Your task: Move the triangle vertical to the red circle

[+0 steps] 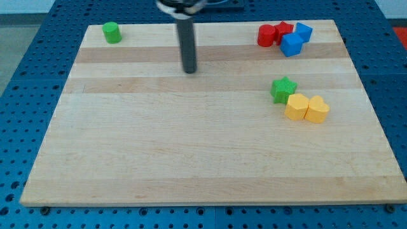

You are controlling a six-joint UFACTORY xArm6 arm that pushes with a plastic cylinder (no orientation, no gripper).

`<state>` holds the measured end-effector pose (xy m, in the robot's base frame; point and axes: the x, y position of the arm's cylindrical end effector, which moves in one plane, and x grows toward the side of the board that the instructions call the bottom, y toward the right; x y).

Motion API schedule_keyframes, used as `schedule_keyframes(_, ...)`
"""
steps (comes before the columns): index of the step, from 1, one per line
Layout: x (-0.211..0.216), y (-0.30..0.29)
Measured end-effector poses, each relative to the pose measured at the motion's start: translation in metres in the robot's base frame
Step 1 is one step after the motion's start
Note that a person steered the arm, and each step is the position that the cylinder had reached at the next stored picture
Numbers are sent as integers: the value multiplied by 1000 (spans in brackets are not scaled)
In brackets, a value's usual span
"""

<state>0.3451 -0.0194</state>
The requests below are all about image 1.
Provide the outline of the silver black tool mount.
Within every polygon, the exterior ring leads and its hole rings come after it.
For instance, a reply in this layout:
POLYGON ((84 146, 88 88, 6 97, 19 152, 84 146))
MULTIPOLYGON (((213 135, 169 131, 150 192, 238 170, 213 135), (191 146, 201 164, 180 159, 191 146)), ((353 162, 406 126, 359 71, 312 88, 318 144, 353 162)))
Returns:
POLYGON ((194 15, 207 5, 207 0, 156 0, 156 5, 167 14, 194 15))

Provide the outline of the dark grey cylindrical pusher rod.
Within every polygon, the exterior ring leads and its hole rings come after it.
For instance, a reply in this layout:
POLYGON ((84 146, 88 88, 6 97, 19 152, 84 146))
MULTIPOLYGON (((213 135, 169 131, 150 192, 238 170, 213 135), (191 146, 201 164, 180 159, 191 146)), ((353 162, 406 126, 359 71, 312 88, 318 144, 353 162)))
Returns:
POLYGON ((193 74, 197 71, 197 54, 193 18, 177 19, 177 34, 183 71, 193 74))

